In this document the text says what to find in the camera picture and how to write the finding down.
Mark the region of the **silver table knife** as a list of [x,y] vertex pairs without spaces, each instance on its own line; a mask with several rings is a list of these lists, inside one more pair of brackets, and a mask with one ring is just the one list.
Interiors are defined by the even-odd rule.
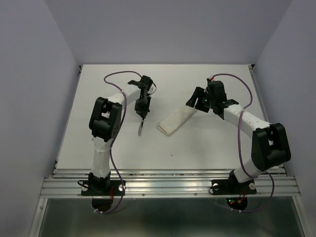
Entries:
[[141,120],[139,128],[138,128],[138,136],[141,136],[142,134],[142,130],[143,130],[143,126],[144,126],[144,119]]

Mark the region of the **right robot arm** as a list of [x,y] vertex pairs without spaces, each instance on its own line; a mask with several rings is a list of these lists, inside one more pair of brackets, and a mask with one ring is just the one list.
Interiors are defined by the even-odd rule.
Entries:
[[285,127],[271,124],[245,111],[234,99],[228,99],[221,81],[207,83],[207,88],[196,87],[186,106],[209,112],[235,125],[238,133],[251,139],[251,156],[247,162],[231,171],[227,179],[212,180],[209,192],[213,195],[256,194],[254,180],[268,169],[291,159]]

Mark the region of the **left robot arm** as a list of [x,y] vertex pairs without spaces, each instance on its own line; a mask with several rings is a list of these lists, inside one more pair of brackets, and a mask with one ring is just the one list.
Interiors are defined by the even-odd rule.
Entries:
[[156,85],[148,76],[139,81],[131,80],[126,87],[110,97],[98,97],[95,101],[89,121],[94,153],[93,165],[85,188],[103,195],[110,188],[110,151],[119,134],[129,104],[135,102],[135,113],[144,119],[150,112],[151,94]]

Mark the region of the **white cloth napkin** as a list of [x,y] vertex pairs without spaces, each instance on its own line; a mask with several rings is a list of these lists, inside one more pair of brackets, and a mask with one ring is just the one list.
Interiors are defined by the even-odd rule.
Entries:
[[192,107],[182,106],[160,121],[157,129],[164,135],[170,136],[196,112],[197,110]]

